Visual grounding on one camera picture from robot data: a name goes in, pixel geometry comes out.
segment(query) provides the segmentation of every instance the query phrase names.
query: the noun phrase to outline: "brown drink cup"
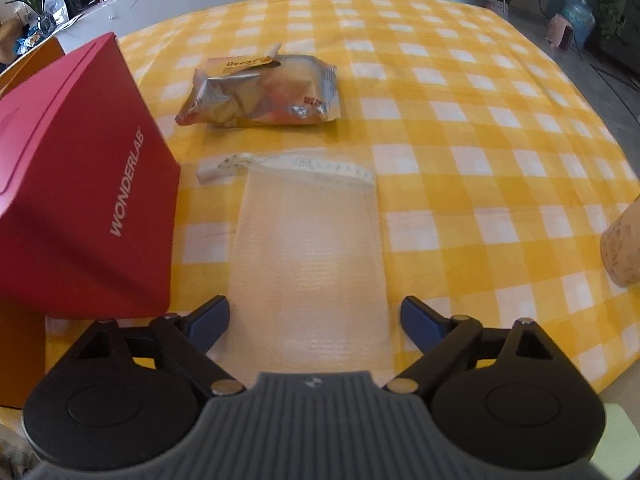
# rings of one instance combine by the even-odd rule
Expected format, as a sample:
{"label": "brown drink cup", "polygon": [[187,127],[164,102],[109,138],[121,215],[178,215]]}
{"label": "brown drink cup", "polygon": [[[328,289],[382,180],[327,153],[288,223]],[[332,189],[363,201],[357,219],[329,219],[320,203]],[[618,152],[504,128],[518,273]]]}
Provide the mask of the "brown drink cup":
{"label": "brown drink cup", "polygon": [[603,232],[600,254],[616,285],[631,286],[640,282],[640,202],[637,198]]}

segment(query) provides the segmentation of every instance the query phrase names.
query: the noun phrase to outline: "logo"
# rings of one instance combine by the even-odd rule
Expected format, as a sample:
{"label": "logo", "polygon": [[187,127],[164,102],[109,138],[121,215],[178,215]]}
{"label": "logo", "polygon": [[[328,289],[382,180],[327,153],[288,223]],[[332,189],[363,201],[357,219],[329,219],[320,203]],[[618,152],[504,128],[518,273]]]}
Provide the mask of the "logo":
{"label": "logo", "polygon": [[136,165],[140,158],[140,148],[145,141],[145,136],[140,131],[140,128],[136,131],[136,137],[133,139],[133,149],[129,152],[127,157],[127,163],[124,167],[124,174],[120,181],[120,190],[116,199],[116,205],[113,207],[113,221],[111,222],[112,235],[122,236],[122,221],[127,217],[127,203],[129,201],[129,195],[131,194],[131,187],[133,186],[133,179],[136,176]]}

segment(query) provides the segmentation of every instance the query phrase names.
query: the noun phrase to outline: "plastic food wrapper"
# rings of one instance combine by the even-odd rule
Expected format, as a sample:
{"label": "plastic food wrapper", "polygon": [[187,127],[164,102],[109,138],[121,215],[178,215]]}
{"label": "plastic food wrapper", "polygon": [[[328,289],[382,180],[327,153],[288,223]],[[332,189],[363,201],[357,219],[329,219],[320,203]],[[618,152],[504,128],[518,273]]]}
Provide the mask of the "plastic food wrapper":
{"label": "plastic food wrapper", "polygon": [[277,54],[209,59],[196,69],[193,89],[175,118],[187,126],[318,124],[340,117],[335,66],[313,56]]}
{"label": "plastic food wrapper", "polygon": [[394,376],[373,173],[284,153],[239,154],[209,180],[249,168],[230,261],[231,320],[209,355],[247,386],[266,372]]}

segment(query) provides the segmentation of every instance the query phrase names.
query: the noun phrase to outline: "red box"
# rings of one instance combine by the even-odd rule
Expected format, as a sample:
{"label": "red box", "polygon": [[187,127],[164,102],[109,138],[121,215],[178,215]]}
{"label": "red box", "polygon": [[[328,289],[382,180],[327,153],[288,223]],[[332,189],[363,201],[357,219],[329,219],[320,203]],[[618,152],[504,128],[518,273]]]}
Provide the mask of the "red box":
{"label": "red box", "polygon": [[32,76],[0,100],[0,297],[166,312],[179,175],[113,34]]}

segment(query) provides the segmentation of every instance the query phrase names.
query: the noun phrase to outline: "tablecloth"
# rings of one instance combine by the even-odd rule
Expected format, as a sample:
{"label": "tablecloth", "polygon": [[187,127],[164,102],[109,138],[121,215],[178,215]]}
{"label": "tablecloth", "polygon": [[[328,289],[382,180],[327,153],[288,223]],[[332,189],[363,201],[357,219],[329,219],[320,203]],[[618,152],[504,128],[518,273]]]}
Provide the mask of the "tablecloth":
{"label": "tablecloth", "polygon": [[[199,63],[279,42],[337,66],[340,120],[175,124]],[[398,371],[420,355],[398,323],[409,294],[486,326],[537,319],[596,389],[638,357],[638,289],[615,286],[599,251],[638,179],[558,66],[500,17],[441,0],[252,0],[159,23],[120,47],[182,165],[172,311],[226,293],[244,178],[199,185],[199,164],[359,150],[376,171]],[[48,322],[49,365],[84,327]]]}

